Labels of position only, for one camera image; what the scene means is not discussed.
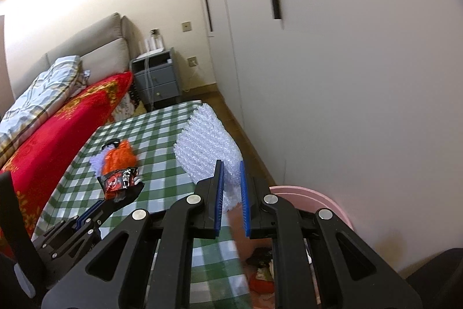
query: snack package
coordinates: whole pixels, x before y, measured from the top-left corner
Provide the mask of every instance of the snack package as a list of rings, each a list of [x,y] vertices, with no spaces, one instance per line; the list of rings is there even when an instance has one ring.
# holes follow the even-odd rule
[[[119,201],[124,199],[126,197],[126,190],[141,181],[137,176],[138,168],[129,167],[113,170],[99,177],[98,179],[105,193],[105,200],[116,198]]]
[[[117,148],[108,151],[106,154],[101,174],[107,175],[114,170],[134,167],[136,165],[137,158],[133,154],[129,141],[123,140]]]

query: gray nightstand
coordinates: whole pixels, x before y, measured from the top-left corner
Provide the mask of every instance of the gray nightstand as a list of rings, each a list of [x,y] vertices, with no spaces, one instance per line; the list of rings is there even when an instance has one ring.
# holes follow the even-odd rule
[[[130,70],[140,99],[148,110],[152,110],[152,103],[157,101],[169,98],[179,101],[181,91],[174,48],[130,61]]]

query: bubble wrap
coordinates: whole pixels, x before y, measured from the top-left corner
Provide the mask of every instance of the bubble wrap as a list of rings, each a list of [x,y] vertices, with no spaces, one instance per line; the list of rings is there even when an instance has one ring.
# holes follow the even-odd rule
[[[241,202],[241,152],[208,104],[193,112],[177,137],[175,158],[194,183],[214,175],[217,160],[224,162],[223,212]]]

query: light switch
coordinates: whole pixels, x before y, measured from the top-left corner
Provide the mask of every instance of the light switch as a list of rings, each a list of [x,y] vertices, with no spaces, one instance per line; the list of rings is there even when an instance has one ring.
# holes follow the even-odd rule
[[[191,21],[186,21],[181,24],[181,29],[183,32],[188,32],[191,30]]]

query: white bottle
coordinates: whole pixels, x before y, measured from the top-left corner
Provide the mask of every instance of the white bottle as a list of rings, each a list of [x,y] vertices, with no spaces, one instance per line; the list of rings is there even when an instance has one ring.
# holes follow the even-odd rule
[[[144,41],[138,41],[138,49],[140,49],[140,54],[146,53]]]
[[[150,45],[151,45],[151,50],[157,49],[156,38],[153,35],[151,35],[150,37]]]
[[[150,39],[149,38],[145,38],[145,49],[146,49],[146,52],[151,51]]]
[[[156,45],[156,49],[164,49],[163,37],[159,33],[159,30],[151,31],[151,41]]]

